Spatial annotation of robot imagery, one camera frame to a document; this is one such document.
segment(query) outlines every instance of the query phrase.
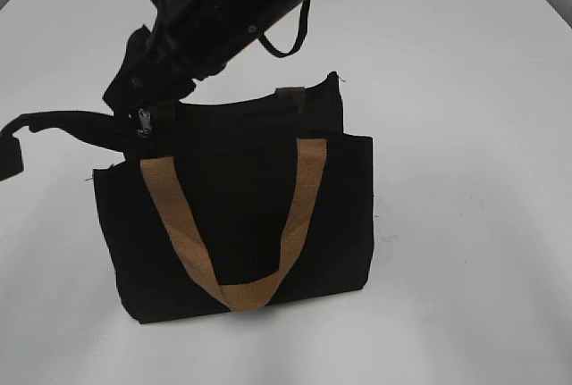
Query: tan handle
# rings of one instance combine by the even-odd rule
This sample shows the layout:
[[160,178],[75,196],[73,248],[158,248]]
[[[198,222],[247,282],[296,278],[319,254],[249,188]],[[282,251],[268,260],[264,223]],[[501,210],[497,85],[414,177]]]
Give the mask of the tan handle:
[[266,305],[298,260],[306,242],[324,174],[327,144],[325,139],[298,139],[297,146],[296,188],[282,232],[278,271],[261,280],[240,285],[220,285],[217,282],[210,256],[177,178],[173,158],[141,161],[141,172],[149,194],[187,274],[232,311],[249,311]]

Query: black fabric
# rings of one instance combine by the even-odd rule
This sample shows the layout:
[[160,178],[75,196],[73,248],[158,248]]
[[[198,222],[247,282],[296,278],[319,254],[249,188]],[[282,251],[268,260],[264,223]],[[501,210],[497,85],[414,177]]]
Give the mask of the black fabric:
[[[215,273],[224,283],[242,283],[276,270],[286,205],[295,183],[295,152],[295,140],[284,139],[271,146],[245,145],[211,156],[188,151],[175,158]],[[306,245],[270,305],[363,288],[374,248],[372,156],[370,138],[328,138]],[[249,160],[239,169],[227,170],[226,177],[210,172],[216,170],[216,162],[236,164],[240,158]],[[258,169],[261,162],[263,170]],[[258,180],[266,172],[267,178]],[[185,273],[147,192],[139,162],[95,171],[94,184],[117,288],[133,318],[149,323],[228,311]],[[246,203],[245,194],[252,196]],[[241,228],[241,223],[248,224]],[[260,237],[268,246],[254,242]]]
[[88,111],[50,111],[22,114],[8,123],[3,133],[14,133],[28,126],[32,133],[60,129],[76,139],[113,151],[129,151],[142,141],[137,128],[128,121],[120,122],[111,115]]
[[24,170],[18,139],[0,135],[0,181],[18,175]]
[[0,180],[23,170],[20,144],[12,134],[28,126],[31,132],[64,130],[93,146],[123,152],[125,158],[145,158],[175,153],[174,140],[189,148],[216,148],[220,139],[231,142],[257,142],[284,135],[310,136],[321,131],[343,132],[343,110],[339,77],[331,72],[325,81],[305,90],[303,113],[291,97],[269,96],[225,105],[176,103],[174,117],[152,121],[155,135],[140,138],[139,121],[86,111],[27,113],[2,129],[0,141]]
[[283,137],[319,138],[343,133],[339,77],[331,72],[322,83],[307,88],[306,105],[298,113],[292,97],[273,93],[225,105],[177,105],[179,145],[193,151],[267,142]]
[[195,284],[175,254],[148,194],[140,159],[163,156],[175,168],[219,282],[251,282],[275,272],[296,183],[296,138],[326,138],[328,156],[306,245],[270,304],[361,289],[373,254],[372,139],[343,134],[338,75],[299,98],[271,94],[226,105],[177,104],[174,120],[137,121],[88,112],[23,114],[0,136],[0,180],[23,169],[12,134],[58,128],[126,161],[94,170],[97,211],[122,304],[141,323],[227,312]]
[[293,54],[297,53],[300,50],[300,48],[302,48],[304,40],[306,39],[307,36],[307,18],[308,15],[310,14],[310,3],[311,0],[305,0],[304,3],[302,4],[302,7],[300,9],[298,35],[296,36],[296,41],[294,42],[294,46],[289,52],[281,52],[280,50],[278,50],[276,47],[273,46],[273,44],[270,42],[270,40],[265,34],[262,34],[260,36],[258,41],[260,41],[260,44],[262,44],[262,46],[268,51],[268,53],[270,53],[274,57],[283,58],[292,56]]

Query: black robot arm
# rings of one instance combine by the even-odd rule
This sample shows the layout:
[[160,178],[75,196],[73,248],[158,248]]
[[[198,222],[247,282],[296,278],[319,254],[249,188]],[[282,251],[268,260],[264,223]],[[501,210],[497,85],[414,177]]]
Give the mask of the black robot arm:
[[119,116],[189,95],[193,80],[220,72],[305,0],[152,1],[155,26],[133,32],[122,67],[104,94]]

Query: strap loop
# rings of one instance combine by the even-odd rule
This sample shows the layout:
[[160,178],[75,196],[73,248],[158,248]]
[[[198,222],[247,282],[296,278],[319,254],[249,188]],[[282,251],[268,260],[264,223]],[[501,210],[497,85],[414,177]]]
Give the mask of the strap loop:
[[298,26],[298,36],[296,37],[296,42],[294,43],[294,47],[289,52],[281,52],[273,44],[270,42],[268,37],[265,34],[262,34],[258,41],[260,44],[273,56],[283,58],[292,56],[293,54],[297,53],[302,45],[304,44],[304,40],[307,36],[307,19],[310,13],[310,2],[311,0],[304,1],[302,4],[302,8],[300,9],[300,20]]

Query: black strap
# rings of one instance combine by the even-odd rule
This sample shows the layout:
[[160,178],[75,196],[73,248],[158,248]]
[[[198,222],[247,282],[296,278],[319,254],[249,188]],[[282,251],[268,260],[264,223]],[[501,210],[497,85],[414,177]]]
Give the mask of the black strap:
[[53,111],[22,114],[0,131],[0,180],[23,171],[20,142],[13,134],[29,127],[32,133],[45,129],[60,129],[92,146],[129,154],[149,148],[151,139],[140,138],[132,121],[86,111]]
[[310,14],[310,1],[311,0],[306,0],[304,1],[304,4],[302,4],[302,8],[300,9],[298,36],[296,37],[296,42],[294,43],[294,47],[288,53],[281,52],[276,47],[274,47],[265,34],[262,34],[260,36],[258,41],[260,41],[260,44],[262,44],[270,54],[276,57],[283,58],[292,56],[293,54],[299,51],[299,49],[304,44],[304,40],[306,39],[307,36],[307,19],[308,15]]

